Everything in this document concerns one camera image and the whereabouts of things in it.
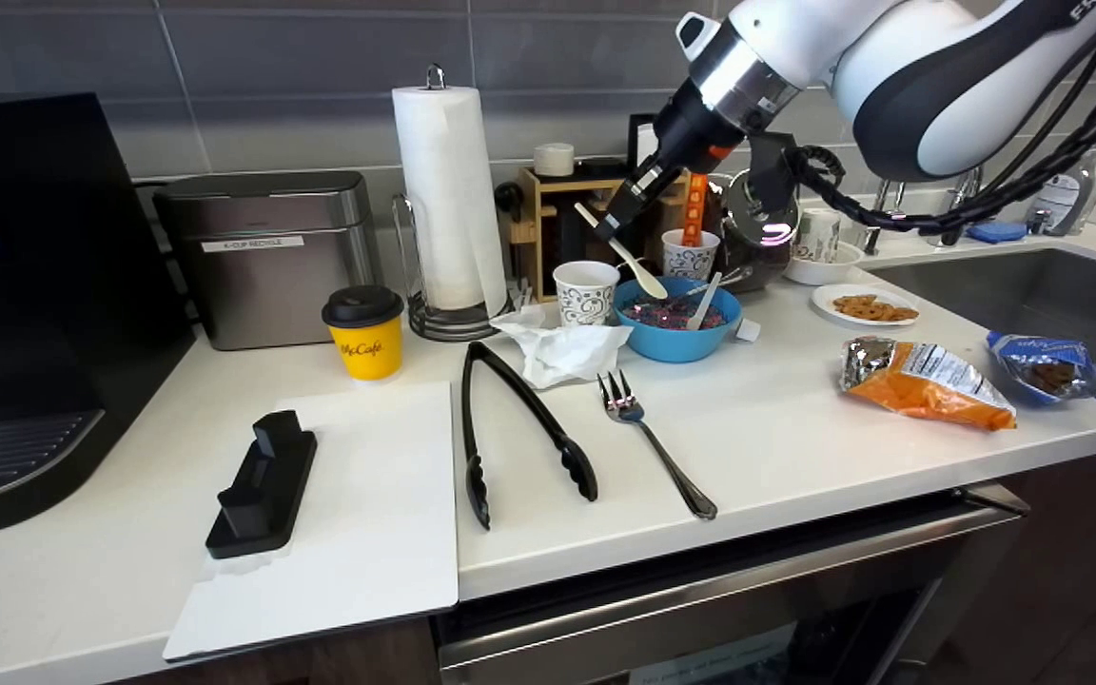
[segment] sink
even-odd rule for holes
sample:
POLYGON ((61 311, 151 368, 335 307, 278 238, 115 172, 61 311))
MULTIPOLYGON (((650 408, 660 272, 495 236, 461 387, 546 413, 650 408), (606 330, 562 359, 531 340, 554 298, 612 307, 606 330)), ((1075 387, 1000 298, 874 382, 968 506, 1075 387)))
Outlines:
POLYGON ((1082 340, 1096 359, 1096 260, 1089 255, 1044 248, 868 270, 990 330, 1082 340))

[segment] white cutting board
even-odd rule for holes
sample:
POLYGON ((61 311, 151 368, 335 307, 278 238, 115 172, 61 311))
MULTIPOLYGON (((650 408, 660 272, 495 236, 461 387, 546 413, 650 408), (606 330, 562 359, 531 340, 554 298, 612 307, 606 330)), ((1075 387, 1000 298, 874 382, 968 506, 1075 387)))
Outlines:
POLYGON ((165 657, 458 606, 448 383, 363 383, 281 408, 319 437, 292 539, 214 564, 165 657))

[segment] cup lid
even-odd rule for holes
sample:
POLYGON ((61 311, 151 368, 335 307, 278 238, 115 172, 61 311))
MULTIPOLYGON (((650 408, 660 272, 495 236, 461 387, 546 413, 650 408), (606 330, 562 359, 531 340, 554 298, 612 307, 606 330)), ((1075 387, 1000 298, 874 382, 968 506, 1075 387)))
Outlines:
POLYGON ((401 311, 403 311, 401 293, 394 293, 385 285, 335 290, 329 298, 329 304, 319 307, 329 327, 371 327, 371 323, 385 323, 401 311))

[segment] yellow cup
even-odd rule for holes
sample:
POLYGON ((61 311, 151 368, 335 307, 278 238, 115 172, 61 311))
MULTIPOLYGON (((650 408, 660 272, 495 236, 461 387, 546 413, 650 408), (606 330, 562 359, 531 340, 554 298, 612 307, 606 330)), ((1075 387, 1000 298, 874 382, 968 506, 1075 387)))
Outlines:
POLYGON ((403 364, 401 311, 403 300, 385 285, 354 285, 329 298, 325 323, 349 377, 380 382, 403 364))

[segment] wall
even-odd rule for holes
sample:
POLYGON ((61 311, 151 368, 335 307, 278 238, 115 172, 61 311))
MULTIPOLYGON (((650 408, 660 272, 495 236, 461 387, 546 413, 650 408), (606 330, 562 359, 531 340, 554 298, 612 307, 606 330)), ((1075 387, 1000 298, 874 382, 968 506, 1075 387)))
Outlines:
MULTIPOLYGON (((660 111, 684 76, 677 15, 731 5, 0 0, 0 96, 98 91, 137 177, 354 166, 385 212, 401 189, 390 86, 429 59, 482 91, 495 175, 509 177, 554 137, 626 157, 630 115, 660 111)), ((840 152, 849 189, 874 188, 820 86, 776 129, 840 152)))

